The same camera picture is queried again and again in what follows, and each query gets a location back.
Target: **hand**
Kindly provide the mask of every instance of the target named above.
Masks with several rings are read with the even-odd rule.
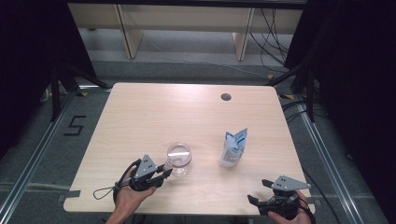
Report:
[[[157,188],[151,187],[144,191],[134,191],[131,187],[122,187],[117,194],[116,208],[106,222],[107,224],[123,223],[131,214],[136,211],[139,205]]]
[[[306,197],[299,190],[296,190],[296,193],[300,199],[306,202]],[[306,207],[306,204],[300,201],[300,206]],[[297,216],[293,220],[287,220],[275,212],[268,212],[268,217],[273,219],[277,224],[311,224],[308,214],[301,208],[297,210]]]

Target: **glass jar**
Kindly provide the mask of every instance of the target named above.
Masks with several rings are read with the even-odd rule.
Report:
[[[176,142],[168,148],[167,165],[172,165],[172,175],[185,176],[191,171],[191,149],[183,142]]]

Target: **black cable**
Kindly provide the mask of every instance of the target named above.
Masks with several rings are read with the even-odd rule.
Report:
[[[274,31],[275,31],[275,36],[274,36],[274,33],[272,33],[273,34],[273,38],[276,41],[277,45],[279,46],[279,49],[280,49],[279,53],[280,53],[280,55],[283,58],[283,62],[285,62],[286,61],[286,56],[285,56],[283,50],[281,50],[281,47],[280,47],[281,44],[279,43],[279,39],[277,38],[276,23],[275,23],[276,8],[273,8],[272,11],[273,11],[273,22],[274,22]]]
[[[267,54],[269,54],[271,57],[273,57],[275,60],[277,60],[279,63],[281,63],[282,65],[284,64],[281,60],[279,60],[274,54],[272,54],[270,51],[268,51],[267,49],[265,49],[254,37],[254,35],[252,33],[250,33],[250,36],[253,38],[253,40],[259,45],[259,47],[264,50]]]
[[[100,190],[104,190],[104,189],[109,189],[109,191],[103,195],[102,197],[96,197],[96,192],[100,191]],[[104,188],[104,189],[97,189],[96,191],[93,192],[93,198],[95,198],[96,200],[101,200],[103,198],[105,198],[107,196],[107,194],[109,194],[111,192],[111,190],[114,189],[114,187],[108,187],[108,188]]]
[[[264,64],[264,61],[262,60],[262,53],[260,54],[260,60],[262,61],[262,66],[265,67],[266,69],[268,69],[270,71],[274,71],[274,72],[279,72],[279,73],[282,73],[282,74],[286,73],[286,72],[279,71],[279,70],[276,70],[276,69],[272,69],[272,68],[269,68],[268,66],[266,66]]]
[[[294,105],[302,104],[302,103],[305,103],[305,102],[306,102],[306,100],[302,100],[302,101],[293,101],[293,102],[291,102],[291,103],[282,105],[282,109],[283,109],[283,111],[286,111],[288,108],[290,108],[290,107],[292,107],[292,106],[294,106]]]
[[[302,168],[303,168],[303,172],[308,176],[308,178],[312,181],[312,183],[317,187],[318,191],[320,192],[320,194],[323,197],[323,200],[326,202],[327,205],[329,205],[329,208],[332,211],[332,214],[334,215],[335,220],[337,221],[337,223],[341,223],[340,219],[338,218],[337,214],[335,213],[334,209],[332,208],[332,205],[330,204],[330,202],[327,199],[327,197],[324,195],[323,191],[318,186],[317,182],[314,180],[314,178],[312,178],[312,176],[305,170],[305,168],[303,166],[302,166]]]
[[[295,114],[289,116],[288,118],[286,118],[286,122],[287,122],[287,123],[292,122],[295,118],[299,117],[300,115],[302,115],[302,114],[305,113],[305,112],[306,112],[306,110],[297,112],[297,113],[295,113]]]
[[[116,185],[117,185],[118,187],[120,187],[120,184],[122,183],[124,177],[126,176],[126,174],[128,174],[129,170],[131,170],[131,168],[132,168],[133,166],[135,166],[135,163],[134,163],[134,162],[132,162],[132,164],[129,165],[128,168],[124,171],[124,173],[122,174],[122,176],[121,176],[119,182],[116,183]]]
[[[272,47],[274,47],[274,48],[276,48],[276,49],[279,49],[280,54],[282,55],[282,58],[285,60],[284,52],[288,53],[289,50],[288,50],[286,47],[284,47],[282,44],[280,44],[280,43],[279,43],[279,40],[278,40],[278,38],[277,38],[276,23],[275,23],[275,14],[276,14],[276,10],[273,9],[273,20],[272,20],[272,23],[271,23],[271,26],[270,26],[270,24],[269,24],[267,18],[265,17],[264,11],[262,10],[262,16],[264,17],[265,23],[267,23],[267,27],[268,27],[268,30],[269,30],[268,36],[271,35],[271,36],[273,37],[273,39],[275,40],[275,42],[276,42],[277,45],[278,45],[278,48],[275,47],[275,46],[273,46],[273,45],[270,44],[269,42],[268,42],[268,44],[270,44]]]
[[[264,36],[264,34],[262,34],[262,38],[265,40],[265,42],[264,42],[264,46],[265,46],[265,44],[269,44],[271,47],[273,47],[274,49],[278,49],[278,50],[283,50],[283,49],[280,49],[279,47],[277,47],[277,46],[274,46],[273,44],[271,44],[269,41],[268,41],[268,38],[270,37],[270,34],[267,34],[267,37],[265,37]]]
[[[308,203],[301,198],[299,198],[299,201],[302,201],[303,203],[305,203],[306,207],[303,207],[300,204],[298,204],[298,207],[303,209],[303,211],[305,211],[305,213],[309,216],[309,219],[311,220],[311,224],[316,224],[317,219],[315,218],[314,214],[312,214],[311,209],[308,206]]]
[[[265,44],[267,44],[268,43],[268,38],[270,37],[270,34],[268,33],[268,35],[267,35],[267,37],[265,38],[264,37],[264,35],[262,34],[262,38],[264,38],[264,40],[265,40],[265,42],[264,42],[264,44],[262,45],[263,47],[265,47]]]

